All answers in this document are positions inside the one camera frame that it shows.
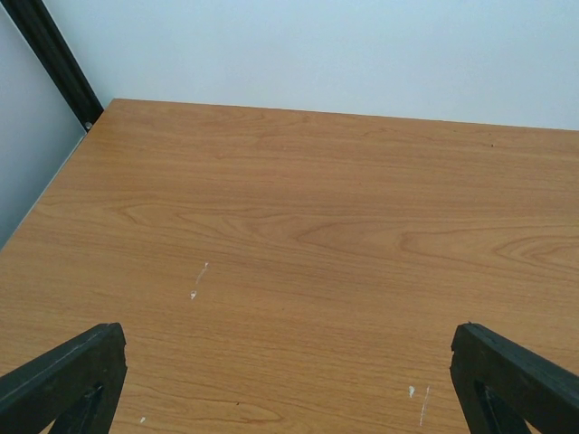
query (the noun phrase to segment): white panel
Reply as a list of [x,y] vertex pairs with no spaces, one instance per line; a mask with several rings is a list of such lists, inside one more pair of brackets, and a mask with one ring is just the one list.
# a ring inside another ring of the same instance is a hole
[[576,0],[46,0],[113,97],[579,129]]
[[83,135],[0,7],[0,249]]

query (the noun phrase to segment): wooden surface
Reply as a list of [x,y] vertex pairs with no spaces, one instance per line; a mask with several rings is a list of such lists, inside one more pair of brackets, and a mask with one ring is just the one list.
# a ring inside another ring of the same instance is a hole
[[464,433],[458,324],[579,373],[578,185],[577,132],[115,100],[0,254],[0,372],[119,321],[114,433]]

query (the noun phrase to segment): white spot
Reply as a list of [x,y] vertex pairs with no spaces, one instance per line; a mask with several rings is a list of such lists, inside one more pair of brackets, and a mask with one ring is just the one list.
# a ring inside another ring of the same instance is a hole
[[207,271],[208,267],[209,267],[209,262],[205,262],[205,266],[203,267],[203,269],[199,273],[199,276],[197,276],[197,280],[195,281],[196,285],[199,285],[199,282],[201,281],[201,278],[203,277],[203,274],[205,274],[205,272]]
[[420,413],[420,426],[422,426],[422,422],[424,421],[424,416],[426,416],[426,406],[428,405],[428,394],[431,391],[431,386],[426,388],[426,395],[424,395],[424,402],[422,403],[422,411]]

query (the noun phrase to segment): black post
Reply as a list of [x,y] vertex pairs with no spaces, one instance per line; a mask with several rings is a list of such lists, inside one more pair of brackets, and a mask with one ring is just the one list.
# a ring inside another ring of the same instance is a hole
[[42,0],[0,0],[85,130],[103,109]]

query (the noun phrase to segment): black metal frame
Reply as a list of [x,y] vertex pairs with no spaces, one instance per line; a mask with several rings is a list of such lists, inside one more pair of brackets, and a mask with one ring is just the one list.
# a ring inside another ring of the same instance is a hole
[[42,0],[0,0],[86,131],[103,109]]
[[579,433],[579,377],[478,324],[459,325],[451,377],[472,434]]
[[101,324],[0,378],[0,432],[109,432],[125,381],[120,324]]

